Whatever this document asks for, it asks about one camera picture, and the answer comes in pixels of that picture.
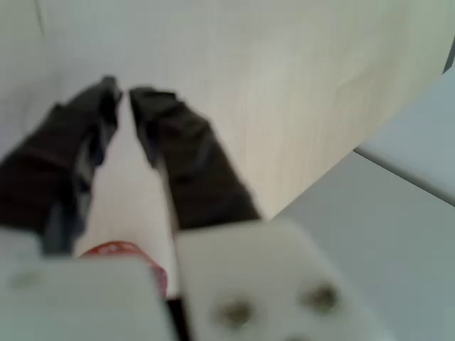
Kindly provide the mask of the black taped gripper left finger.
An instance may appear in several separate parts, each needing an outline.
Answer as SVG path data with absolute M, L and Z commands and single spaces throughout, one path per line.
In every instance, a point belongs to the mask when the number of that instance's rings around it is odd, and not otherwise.
M 85 231 L 96 170 L 118 128 L 122 99 L 105 76 L 45 119 L 1 160 L 1 229 L 35 237 L 45 255 L 70 255 Z

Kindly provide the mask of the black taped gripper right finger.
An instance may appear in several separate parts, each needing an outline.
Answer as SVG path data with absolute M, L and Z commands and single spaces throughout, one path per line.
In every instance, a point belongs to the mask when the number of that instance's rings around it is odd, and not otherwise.
M 172 92 L 129 91 L 136 133 L 152 168 L 166 182 L 179 230 L 258 220 L 210 122 Z

